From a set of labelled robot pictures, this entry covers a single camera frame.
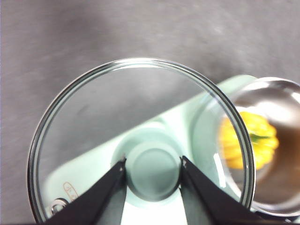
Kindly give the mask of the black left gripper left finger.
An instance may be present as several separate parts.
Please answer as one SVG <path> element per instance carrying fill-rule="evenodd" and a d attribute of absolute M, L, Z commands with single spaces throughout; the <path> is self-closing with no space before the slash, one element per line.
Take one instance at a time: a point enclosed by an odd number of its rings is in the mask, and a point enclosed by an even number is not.
<path fill-rule="evenodd" d="M 118 161 L 90 189 L 46 223 L 120 223 L 127 194 L 125 162 Z"/>

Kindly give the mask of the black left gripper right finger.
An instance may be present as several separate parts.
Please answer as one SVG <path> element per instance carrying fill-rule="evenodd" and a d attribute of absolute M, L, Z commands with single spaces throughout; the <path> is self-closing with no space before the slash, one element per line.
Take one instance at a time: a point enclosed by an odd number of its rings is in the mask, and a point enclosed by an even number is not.
<path fill-rule="evenodd" d="M 180 193 L 188 223 L 265 223 L 218 188 L 185 156 L 180 170 Z"/>

